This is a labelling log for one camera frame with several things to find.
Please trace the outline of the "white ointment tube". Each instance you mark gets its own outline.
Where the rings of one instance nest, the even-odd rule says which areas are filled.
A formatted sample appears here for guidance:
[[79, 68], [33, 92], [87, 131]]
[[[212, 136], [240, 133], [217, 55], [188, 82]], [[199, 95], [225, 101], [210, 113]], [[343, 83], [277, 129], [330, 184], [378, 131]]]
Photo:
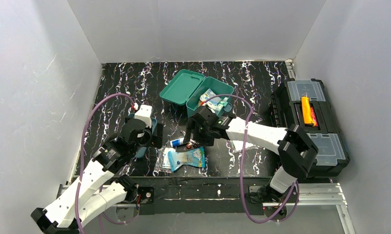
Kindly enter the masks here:
[[171, 147], [179, 147], [181, 145], [184, 145], [184, 137], [181, 137], [181, 138], [178, 138], [178, 139], [174, 139], [174, 140], [171, 140], [170, 141], [170, 146]]

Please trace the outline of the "blue white pouch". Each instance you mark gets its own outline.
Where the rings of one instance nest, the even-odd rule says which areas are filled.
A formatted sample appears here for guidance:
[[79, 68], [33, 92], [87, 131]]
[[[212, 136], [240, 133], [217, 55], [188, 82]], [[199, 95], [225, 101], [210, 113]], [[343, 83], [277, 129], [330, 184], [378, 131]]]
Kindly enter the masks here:
[[193, 166], [197, 168], [204, 168], [205, 150], [204, 147], [199, 147], [186, 152], [168, 152], [168, 160], [172, 172], [177, 171], [182, 166]]

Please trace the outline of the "white blue gauze packet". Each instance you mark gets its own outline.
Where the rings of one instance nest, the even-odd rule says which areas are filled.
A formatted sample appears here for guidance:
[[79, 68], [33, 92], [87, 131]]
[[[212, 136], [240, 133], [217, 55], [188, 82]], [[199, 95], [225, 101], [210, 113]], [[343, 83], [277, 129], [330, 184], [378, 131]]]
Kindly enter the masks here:
[[216, 110], [224, 107], [225, 101], [211, 90], [207, 89], [199, 98], [200, 103], [206, 104], [209, 108]]

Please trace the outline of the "clear bag of packets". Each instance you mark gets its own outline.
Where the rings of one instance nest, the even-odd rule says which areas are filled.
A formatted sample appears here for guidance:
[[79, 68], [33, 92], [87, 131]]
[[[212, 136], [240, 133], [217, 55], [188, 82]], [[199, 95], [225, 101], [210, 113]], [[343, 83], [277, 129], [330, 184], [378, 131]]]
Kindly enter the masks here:
[[163, 147], [159, 150], [157, 155], [157, 161], [154, 169], [160, 172], [171, 173], [171, 165], [169, 161], [169, 152], [174, 152], [174, 148]]

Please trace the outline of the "teal medicine box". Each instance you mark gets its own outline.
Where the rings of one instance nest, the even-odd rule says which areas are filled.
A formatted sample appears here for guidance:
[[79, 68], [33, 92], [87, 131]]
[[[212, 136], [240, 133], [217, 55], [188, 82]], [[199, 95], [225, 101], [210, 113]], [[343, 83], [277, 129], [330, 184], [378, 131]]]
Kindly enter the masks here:
[[198, 108], [201, 95], [209, 89], [217, 95], [234, 93], [234, 87], [223, 81], [182, 69], [161, 91], [160, 98], [177, 106], [185, 106], [187, 116], [191, 117]]

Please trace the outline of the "teal bandage packet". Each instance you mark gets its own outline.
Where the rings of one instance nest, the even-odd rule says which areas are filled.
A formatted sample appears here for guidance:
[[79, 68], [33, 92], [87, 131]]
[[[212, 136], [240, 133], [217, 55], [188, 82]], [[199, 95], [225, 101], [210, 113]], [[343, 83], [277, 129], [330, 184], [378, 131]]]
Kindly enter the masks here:
[[228, 102], [228, 97], [221, 99], [215, 107], [215, 114], [221, 116], [223, 113], [228, 113], [232, 110], [231, 103]]

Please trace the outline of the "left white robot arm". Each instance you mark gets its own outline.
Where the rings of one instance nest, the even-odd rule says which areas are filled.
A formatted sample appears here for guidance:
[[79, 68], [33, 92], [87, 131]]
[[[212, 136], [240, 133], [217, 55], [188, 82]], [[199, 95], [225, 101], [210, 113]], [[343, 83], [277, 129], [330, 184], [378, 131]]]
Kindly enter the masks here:
[[150, 126], [129, 116], [122, 130], [101, 145], [82, 174], [46, 208], [36, 208], [31, 218], [44, 234], [78, 234], [92, 219], [119, 202], [134, 203], [145, 195], [129, 176], [114, 176], [149, 147], [163, 145], [163, 123]]

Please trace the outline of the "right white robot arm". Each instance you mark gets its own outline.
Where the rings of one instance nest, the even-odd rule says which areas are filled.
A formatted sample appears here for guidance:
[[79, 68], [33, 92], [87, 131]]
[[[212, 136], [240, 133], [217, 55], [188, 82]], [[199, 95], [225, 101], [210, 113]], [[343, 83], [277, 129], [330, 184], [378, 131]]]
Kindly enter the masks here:
[[285, 193], [298, 179], [305, 179], [318, 154], [318, 147], [299, 125], [270, 127], [234, 114], [218, 116], [205, 106], [187, 120], [185, 141], [190, 139], [203, 146], [213, 146], [215, 139], [242, 141], [277, 154], [281, 166], [268, 188], [278, 194]]

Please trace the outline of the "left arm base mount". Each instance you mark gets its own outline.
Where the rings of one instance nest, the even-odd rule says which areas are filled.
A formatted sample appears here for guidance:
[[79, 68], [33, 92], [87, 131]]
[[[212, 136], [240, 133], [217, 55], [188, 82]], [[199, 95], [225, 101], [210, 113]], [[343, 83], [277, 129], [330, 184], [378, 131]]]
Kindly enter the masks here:
[[149, 186], [139, 186], [127, 190], [126, 195], [119, 201], [121, 204], [152, 204], [155, 189]]

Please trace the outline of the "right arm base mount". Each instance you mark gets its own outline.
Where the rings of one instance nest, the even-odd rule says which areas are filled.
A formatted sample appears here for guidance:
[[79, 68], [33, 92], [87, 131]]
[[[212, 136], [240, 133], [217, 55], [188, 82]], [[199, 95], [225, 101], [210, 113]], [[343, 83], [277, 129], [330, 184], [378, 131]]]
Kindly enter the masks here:
[[281, 205], [286, 200], [289, 189], [281, 194], [270, 186], [250, 186], [244, 196], [250, 203], [276, 203]]

